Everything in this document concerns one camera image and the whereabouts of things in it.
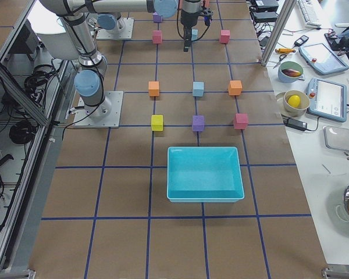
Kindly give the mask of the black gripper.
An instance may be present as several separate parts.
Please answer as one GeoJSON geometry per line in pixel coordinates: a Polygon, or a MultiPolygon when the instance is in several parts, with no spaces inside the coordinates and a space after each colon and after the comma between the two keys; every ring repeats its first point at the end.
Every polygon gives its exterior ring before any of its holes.
{"type": "Polygon", "coordinates": [[[197,25],[198,18],[204,19],[205,33],[211,25],[213,10],[202,5],[183,5],[180,14],[180,22],[183,26],[183,51],[188,52],[191,46],[192,28],[197,25]]]}

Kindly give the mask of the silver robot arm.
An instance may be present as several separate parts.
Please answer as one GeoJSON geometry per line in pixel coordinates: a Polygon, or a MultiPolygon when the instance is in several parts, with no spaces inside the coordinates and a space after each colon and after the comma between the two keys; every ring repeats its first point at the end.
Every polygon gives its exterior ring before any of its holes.
{"type": "Polygon", "coordinates": [[[107,61],[100,53],[88,27],[85,13],[113,15],[120,12],[157,12],[171,17],[177,10],[176,1],[41,1],[50,12],[60,17],[66,33],[76,48],[81,71],[74,85],[84,102],[87,119],[108,120],[120,114],[104,90],[107,61]]]}

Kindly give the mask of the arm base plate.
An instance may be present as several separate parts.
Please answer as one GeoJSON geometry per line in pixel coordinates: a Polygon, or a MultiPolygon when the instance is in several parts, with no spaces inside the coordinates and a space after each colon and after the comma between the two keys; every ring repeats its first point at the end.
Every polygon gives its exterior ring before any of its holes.
{"type": "Polygon", "coordinates": [[[112,15],[99,15],[97,18],[99,30],[97,40],[130,40],[133,35],[134,19],[131,17],[121,17],[116,19],[112,15]]]}
{"type": "Polygon", "coordinates": [[[92,113],[94,108],[77,110],[73,127],[76,128],[118,128],[123,103],[123,91],[105,91],[105,100],[92,113]]]}

